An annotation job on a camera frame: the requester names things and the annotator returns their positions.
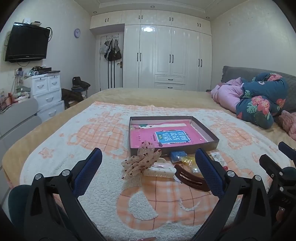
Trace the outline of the floral blue quilt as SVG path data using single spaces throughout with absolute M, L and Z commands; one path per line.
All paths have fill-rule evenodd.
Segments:
M 281 75 L 269 72 L 242 82 L 243 95 L 236 106 L 236 117 L 265 130 L 271 128 L 287 99 L 288 83 Z

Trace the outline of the purple wall clock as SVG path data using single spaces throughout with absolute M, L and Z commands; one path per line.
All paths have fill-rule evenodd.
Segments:
M 76 29 L 74 30 L 74 37 L 75 37 L 75 38 L 79 38 L 80 35 L 81 35 L 81 30 L 80 30 L 79 28 L 76 28 Z

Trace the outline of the dark red curved hair clip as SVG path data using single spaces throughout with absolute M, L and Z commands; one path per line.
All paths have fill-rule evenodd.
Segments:
M 204 178 L 189 173 L 178 164 L 175 165 L 174 168 L 176 169 L 175 176 L 185 185 L 204 192 L 210 191 Z

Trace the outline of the blue plastic box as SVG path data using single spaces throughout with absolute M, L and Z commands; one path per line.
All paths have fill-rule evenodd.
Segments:
M 182 157 L 185 157 L 185 156 L 187 156 L 187 153 L 184 151 L 172 151 L 170 153 L 170 159 L 173 163 L 179 162 L 182 159 Z

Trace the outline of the pile of dark clothes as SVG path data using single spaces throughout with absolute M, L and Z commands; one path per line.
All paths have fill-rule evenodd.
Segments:
M 85 92 L 85 97 L 87 98 L 90 86 L 88 82 L 81 80 L 81 77 L 73 77 L 71 90 L 62 88 L 62 101 L 65 104 L 65 108 L 68 109 L 70 107 L 71 101 L 82 102 L 84 100 L 83 92 Z

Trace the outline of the pink folded blanket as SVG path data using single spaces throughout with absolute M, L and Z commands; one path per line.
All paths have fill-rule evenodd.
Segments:
M 211 98 L 223 108 L 236 113 L 236 106 L 240 102 L 241 95 L 243 95 L 242 86 L 241 77 L 231 79 L 226 83 L 216 85 L 211 90 Z

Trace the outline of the bags hanging on door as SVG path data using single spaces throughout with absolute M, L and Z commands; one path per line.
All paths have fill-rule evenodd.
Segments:
M 107 39 L 100 47 L 99 53 L 104 56 L 104 58 L 111 61 L 118 61 L 122 58 L 121 49 L 119 47 L 119 41 L 117 38 Z

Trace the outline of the pink knitted blanket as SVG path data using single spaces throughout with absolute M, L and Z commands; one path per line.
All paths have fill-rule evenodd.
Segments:
M 278 117 L 278 124 L 293 140 L 296 140 L 296 113 L 283 110 Z

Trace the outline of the cream claw hair clip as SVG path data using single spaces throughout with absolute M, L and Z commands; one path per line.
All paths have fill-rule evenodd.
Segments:
M 144 171 L 144 176 L 173 179 L 176 168 L 164 158 L 159 158 L 151 167 Z

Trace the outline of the clear bag with beads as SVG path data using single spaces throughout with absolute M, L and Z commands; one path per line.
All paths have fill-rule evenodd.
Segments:
M 216 162 L 219 162 L 222 167 L 227 166 L 226 161 L 224 160 L 223 156 L 220 154 L 220 152 L 216 151 L 210 151 L 207 152 L 210 158 Z

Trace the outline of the brown box with pink lining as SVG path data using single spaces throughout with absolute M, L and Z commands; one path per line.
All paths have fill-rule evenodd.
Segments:
M 163 157 L 172 151 L 211 151 L 219 143 L 219 138 L 193 116 L 132 116 L 128 140 L 132 156 L 145 141 L 160 149 Z

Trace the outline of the yellow jewelry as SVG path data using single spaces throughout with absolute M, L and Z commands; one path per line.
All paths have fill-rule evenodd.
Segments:
M 180 161 L 188 167 L 197 166 L 194 156 L 183 156 Z

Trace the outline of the white door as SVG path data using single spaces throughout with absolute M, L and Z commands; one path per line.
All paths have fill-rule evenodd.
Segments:
M 105 42 L 109 43 L 111 41 L 112 46 L 114 46 L 115 42 L 118 42 L 121 55 L 123 55 L 124 32 L 96 36 L 95 77 L 97 91 L 123 87 L 123 58 L 108 61 L 101 51 Z

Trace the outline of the dotted tulle bow hair clip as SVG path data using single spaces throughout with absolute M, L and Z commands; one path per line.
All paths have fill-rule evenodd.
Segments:
M 135 156 L 121 162 L 123 167 L 121 178 L 127 180 L 142 174 L 160 158 L 161 154 L 161 149 L 156 150 L 152 142 L 142 142 Z

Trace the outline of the tan bed cover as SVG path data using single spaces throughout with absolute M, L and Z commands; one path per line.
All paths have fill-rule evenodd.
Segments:
M 19 185 L 22 167 L 30 153 L 67 121 L 96 101 L 162 108 L 216 109 L 230 114 L 230 111 L 211 99 L 207 92 L 145 88 L 115 88 L 98 92 L 40 124 L 8 149 L 1 162 L 10 189 Z

